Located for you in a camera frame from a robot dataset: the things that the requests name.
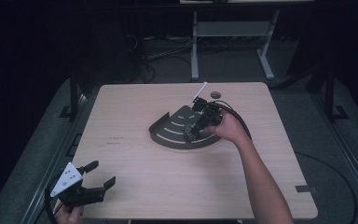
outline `white stick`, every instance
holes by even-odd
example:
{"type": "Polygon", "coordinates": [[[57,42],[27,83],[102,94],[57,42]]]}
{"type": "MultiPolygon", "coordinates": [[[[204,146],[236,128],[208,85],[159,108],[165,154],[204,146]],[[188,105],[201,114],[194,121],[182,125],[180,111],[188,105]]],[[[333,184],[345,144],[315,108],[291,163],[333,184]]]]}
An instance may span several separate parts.
{"type": "Polygon", "coordinates": [[[206,87],[207,84],[208,84],[208,82],[204,82],[204,85],[201,87],[201,89],[199,90],[199,92],[197,92],[197,94],[196,94],[195,96],[193,96],[193,100],[191,101],[191,103],[190,103],[189,105],[193,104],[194,100],[195,100],[197,97],[199,97],[200,93],[203,91],[203,89],[206,87]]]}

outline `human arm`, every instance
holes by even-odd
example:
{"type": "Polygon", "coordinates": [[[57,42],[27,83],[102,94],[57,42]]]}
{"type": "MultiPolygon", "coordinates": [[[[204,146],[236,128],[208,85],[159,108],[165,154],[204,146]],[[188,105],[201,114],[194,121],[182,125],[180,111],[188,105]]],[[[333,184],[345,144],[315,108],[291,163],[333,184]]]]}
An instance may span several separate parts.
{"type": "Polygon", "coordinates": [[[292,215],[281,190],[261,160],[255,145],[240,122],[226,110],[219,126],[208,126],[215,133],[234,143],[240,152],[249,200],[258,223],[293,223],[292,215]]]}
{"type": "Polygon", "coordinates": [[[58,224],[78,224],[83,216],[83,206],[71,208],[64,204],[59,206],[55,215],[58,224]]]}

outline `white mounting plate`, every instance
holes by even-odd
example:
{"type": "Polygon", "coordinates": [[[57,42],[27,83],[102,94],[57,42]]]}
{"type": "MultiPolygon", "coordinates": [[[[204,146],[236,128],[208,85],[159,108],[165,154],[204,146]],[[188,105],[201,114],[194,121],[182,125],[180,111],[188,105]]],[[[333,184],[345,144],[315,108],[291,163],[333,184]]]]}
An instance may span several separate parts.
{"type": "Polygon", "coordinates": [[[82,175],[78,172],[75,166],[71,162],[68,162],[56,186],[54,187],[53,191],[50,193],[50,196],[51,197],[57,196],[64,190],[68,189],[69,187],[73,186],[75,183],[80,181],[82,178],[83,178],[82,175]]]}

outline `dark floor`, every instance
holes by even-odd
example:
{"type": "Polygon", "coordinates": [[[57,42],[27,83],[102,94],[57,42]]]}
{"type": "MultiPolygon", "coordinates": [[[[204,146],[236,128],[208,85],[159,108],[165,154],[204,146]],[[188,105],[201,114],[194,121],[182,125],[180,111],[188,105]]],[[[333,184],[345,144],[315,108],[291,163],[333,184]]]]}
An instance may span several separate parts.
{"type": "MultiPolygon", "coordinates": [[[[296,42],[271,44],[268,59],[276,76],[273,80],[264,77],[256,57],[255,50],[261,43],[262,40],[229,39],[223,46],[218,42],[211,51],[200,54],[200,79],[197,81],[260,81],[269,86],[284,82],[289,78],[285,74],[296,42]]],[[[147,44],[149,56],[153,56],[181,43],[151,39],[147,44]]],[[[149,83],[188,82],[191,78],[189,56],[189,52],[185,52],[150,60],[149,71],[145,66],[142,68],[145,77],[139,76],[132,83],[145,80],[149,83]]],[[[315,219],[296,220],[296,223],[358,223],[358,178],[345,156],[349,150],[358,161],[358,107],[345,86],[336,81],[335,105],[341,105],[349,119],[330,122],[323,110],[324,91],[307,92],[305,87],[309,79],[305,77],[284,90],[271,91],[319,211],[315,219]]],[[[80,98],[79,114],[72,122],[60,118],[62,109],[70,104],[69,92],[69,81],[66,80],[1,191],[0,223],[34,222],[42,207],[41,195],[47,181],[72,159],[70,154],[76,151],[74,141],[83,132],[98,87],[80,98]]],[[[127,223],[127,220],[84,220],[84,223],[106,222],[127,223]]],[[[45,212],[37,223],[48,223],[45,212]]]]}

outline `hand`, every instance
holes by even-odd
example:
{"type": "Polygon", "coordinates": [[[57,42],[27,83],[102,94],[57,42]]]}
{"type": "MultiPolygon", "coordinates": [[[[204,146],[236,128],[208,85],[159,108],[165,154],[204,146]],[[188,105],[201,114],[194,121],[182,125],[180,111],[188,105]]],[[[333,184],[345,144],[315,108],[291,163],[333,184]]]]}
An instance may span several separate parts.
{"type": "Polygon", "coordinates": [[[63,204],[57,211],[55,217],[59,224],[78,224],[83,216],[84,206],[71,208],[63,204]]]}
{"type": "Polygon", "coordinates": [[[220,112],[223,116],[220,125],[207,126],[204,131],[215,133],[234,144],[238,144],[242,140],[250,141],[250,138],[246,134],[241,123],[232,114],[224,109],[221,109],[220,112]]]}

